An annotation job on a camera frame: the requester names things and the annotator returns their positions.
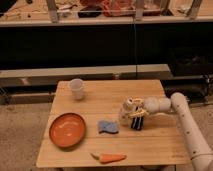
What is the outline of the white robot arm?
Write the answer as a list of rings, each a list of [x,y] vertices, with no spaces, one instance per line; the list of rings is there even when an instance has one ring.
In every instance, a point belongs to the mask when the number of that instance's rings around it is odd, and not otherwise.
[[[131,111],[129,118],[173,110],[179,116],[194,171],[213,171],[213,150],[194,120],[187,99],[182,93],[173,93],[170,98],[130,98],[127,100],[127,104]]]

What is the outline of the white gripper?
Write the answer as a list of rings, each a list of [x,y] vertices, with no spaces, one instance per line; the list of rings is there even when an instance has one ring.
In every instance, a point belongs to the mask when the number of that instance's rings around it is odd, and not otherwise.
[[[145,115],[154,114],[159,111],[159,101],[157,98],[149,97],[145,100],[142,98],[129,98],[128,99],[131,103],[135,104],[143,104],[144,103],[144,109],[146,111],[142,112],[136,112],[129,115],[129,118],[135,118],[135,117],[143,117]]]

